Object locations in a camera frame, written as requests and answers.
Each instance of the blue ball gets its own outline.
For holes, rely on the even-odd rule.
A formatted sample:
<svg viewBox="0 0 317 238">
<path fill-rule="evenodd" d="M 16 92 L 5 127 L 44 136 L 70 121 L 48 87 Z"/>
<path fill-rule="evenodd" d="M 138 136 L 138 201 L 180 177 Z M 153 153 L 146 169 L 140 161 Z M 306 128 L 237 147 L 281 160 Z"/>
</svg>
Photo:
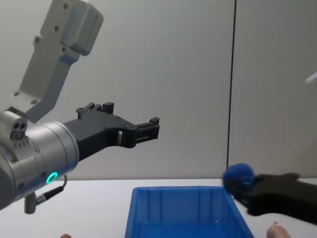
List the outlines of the blue ball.
<svg viewBox="0 0 317 238">
<path fill-rule="evenodd" d="M 234 179 L 242 183 L 252 184 L 254 179 L 254 173 L 249 165 L 239 163 L 236 165 L 229 166 L 228 169 L 223 173 L 223 183 L 225 183 L 228 179 Z"/>
</svg>

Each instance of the fingertip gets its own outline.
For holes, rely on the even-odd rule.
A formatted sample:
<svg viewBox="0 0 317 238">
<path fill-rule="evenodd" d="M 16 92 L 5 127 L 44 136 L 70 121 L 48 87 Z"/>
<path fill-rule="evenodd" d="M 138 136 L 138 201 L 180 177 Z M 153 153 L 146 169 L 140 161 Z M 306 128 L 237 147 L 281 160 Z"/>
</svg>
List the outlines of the fingertip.
<svg viewBox="0 0 317 238">
<path fill-rule="evenodd" d="M 71 238 L 71 236 L 68 235 L 68 234 L 64 234 L 64 235 L 62 235 L 60 238 Z"/>
<path fill-rule="evenodd" d="M 267 238 L 291 238 L 287 230 L 274 222 L 266 232 Z"/>
</svg>

